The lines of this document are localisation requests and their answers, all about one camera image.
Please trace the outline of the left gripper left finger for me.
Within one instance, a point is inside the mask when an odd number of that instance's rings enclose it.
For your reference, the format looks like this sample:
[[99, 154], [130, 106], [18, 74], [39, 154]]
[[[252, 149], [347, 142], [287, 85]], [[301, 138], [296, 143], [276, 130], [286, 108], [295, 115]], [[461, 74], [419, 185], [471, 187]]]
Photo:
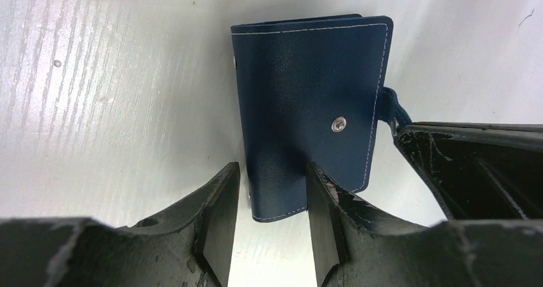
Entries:
[[240, 168], [142, 219], [114, 228], [90, 217], [1, 220], [2, 286], [227, 286]]

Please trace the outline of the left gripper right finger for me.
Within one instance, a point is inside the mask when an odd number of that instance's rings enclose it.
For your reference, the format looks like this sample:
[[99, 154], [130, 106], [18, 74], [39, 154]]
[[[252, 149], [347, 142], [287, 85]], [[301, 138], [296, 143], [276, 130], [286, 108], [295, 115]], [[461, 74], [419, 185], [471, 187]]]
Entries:
[[318, 286], [541, 286], [541, 220], [449, 220], [425, 227], [306, 168]]

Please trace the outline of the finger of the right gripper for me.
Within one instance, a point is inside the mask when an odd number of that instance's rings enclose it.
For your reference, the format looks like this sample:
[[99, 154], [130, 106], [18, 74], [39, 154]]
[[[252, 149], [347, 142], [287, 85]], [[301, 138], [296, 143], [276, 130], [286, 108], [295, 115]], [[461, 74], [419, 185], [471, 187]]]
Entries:
[[394, 144], [449, 220], [542, 218], [542, 126], [414, 122]]

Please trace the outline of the blue leather card holder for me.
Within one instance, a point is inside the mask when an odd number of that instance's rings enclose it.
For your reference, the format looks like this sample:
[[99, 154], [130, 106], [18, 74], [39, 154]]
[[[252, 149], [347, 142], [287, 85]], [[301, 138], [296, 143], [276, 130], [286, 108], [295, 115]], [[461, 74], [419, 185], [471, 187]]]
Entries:
[[307, 207], [315, 162], [347, 190], [368, 186], [377, 124], [410, 124], [384, 85], [393, 20], [357, 13], [231, 27], [253, 219]]

